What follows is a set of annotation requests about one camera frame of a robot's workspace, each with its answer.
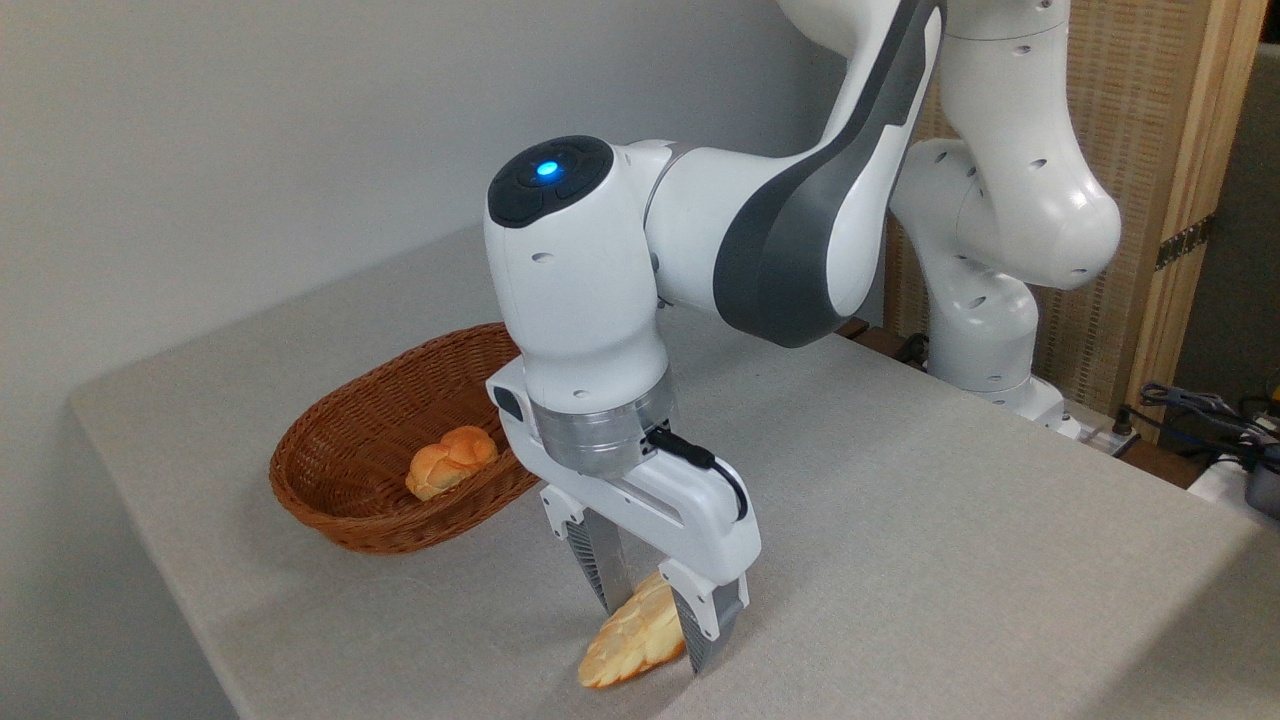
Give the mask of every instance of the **oval basket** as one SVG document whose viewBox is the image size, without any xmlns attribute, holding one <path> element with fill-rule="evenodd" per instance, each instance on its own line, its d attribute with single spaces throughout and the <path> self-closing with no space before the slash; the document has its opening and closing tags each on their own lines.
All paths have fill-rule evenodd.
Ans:
<svg viewBox="0 0 1280 720">
<path fill-rule="evenodd" d="M 538 478 L 516 460 L 485 379 L 516 357 L 502 323 L 431 340 L 312 405 L 271 456 L 271 489 L 334 543 L 374 555 L 457 537 Z M 430 501 L 404 487 L 410 460 L 458 425 L 484 428 L 498 460 Z"/>
</svg>

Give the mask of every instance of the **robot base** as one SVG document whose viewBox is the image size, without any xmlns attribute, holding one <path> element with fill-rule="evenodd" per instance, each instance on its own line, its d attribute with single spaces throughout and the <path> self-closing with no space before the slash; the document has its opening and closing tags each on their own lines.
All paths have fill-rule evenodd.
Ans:
<svg viewBox="0 0 1280 720">
<path fill-rule="evenodd" d="M 1071 439 L 1080 438 L 1083 428 L 1066 411 L 1066 401 L 1062 398 L 1062 393 L 1056 387 L 1034 375 L 1010 389 L 974 392 L 973 395 L 1044 425 L 1059 434 L 1064 434 Z"/>
</svg>

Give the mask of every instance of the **robot elbow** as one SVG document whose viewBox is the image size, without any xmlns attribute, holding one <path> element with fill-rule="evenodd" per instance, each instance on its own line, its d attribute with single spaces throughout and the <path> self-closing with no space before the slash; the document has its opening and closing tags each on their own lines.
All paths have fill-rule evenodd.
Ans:
<svg viewBox="0 0 1280 720">
<path fill-rule="evenodd" d="M 1111 197 L 1084 199 L 1055 241 L 1051 277 L 1043 283 L 1075 290 L 1098 277 L 1120 247 L 1120 210 Z"/>
</svg>

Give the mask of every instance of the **white wall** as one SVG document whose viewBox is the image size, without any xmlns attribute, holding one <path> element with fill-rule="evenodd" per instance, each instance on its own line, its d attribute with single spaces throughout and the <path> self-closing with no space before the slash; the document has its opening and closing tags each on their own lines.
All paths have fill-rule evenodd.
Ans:
<svg viewBox="0 0 1280 720">
<path fill-rule="evenodd" d="M 4 717 L 230 712 L 73 387 L 476 223 L 538 140 L 799 150 L 833 61 L 769 0 L 0 13 Z"/>
</svg>

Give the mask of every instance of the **woven panel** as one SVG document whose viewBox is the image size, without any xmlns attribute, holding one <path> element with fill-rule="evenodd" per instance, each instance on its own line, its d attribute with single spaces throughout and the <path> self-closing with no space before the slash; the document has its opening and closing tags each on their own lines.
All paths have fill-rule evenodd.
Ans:
<svg viewBox="0 0 1280 720">
<path fill-rule="evenodd" d="M 1071 6 L 1068 99 L 1094 174 L 1124 218 L 1120 250 L 1089 286 L 1034 288 L 1041 304 L 1036 373 L 1066 397 L 1108 411 L 1128 377 L 1169 205 L 1178 141 L 1203 40 L 1207 0 L 1076 0 Z M 922 110 L 919 138 L 955 137 L 937 83 Z M 886 325 L 927 332 L 924 279 L 910 243 L 892 223 L 887 250 Z"/>
</svg>

